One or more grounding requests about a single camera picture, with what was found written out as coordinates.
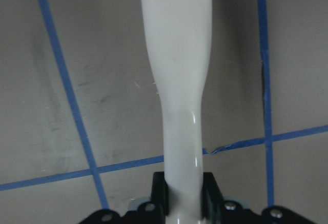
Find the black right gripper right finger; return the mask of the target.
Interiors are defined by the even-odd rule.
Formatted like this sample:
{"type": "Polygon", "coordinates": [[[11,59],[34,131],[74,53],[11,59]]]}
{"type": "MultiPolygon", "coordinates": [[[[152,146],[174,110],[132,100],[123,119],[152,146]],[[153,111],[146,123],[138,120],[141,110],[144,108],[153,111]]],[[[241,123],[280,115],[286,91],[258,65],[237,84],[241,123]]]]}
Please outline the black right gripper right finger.
{"type": "Polygon", "coordinates": [[[202,211],[206,219],[244,219],[244,208],[234,200],[225,199],[213,173],[203,174],[202,211]]]}

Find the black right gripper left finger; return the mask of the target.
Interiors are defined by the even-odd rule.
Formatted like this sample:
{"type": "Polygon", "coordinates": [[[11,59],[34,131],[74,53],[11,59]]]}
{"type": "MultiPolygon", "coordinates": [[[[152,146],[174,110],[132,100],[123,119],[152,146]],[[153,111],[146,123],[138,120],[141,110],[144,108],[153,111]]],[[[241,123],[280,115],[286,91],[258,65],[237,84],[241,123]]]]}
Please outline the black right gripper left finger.
{"type": "Polygon", "coordinates": [[[151,194],[132,200],[128,212],[136,216],[167,216],[169,212],[169,193],[164,172],[153,173],[151,194]]]}

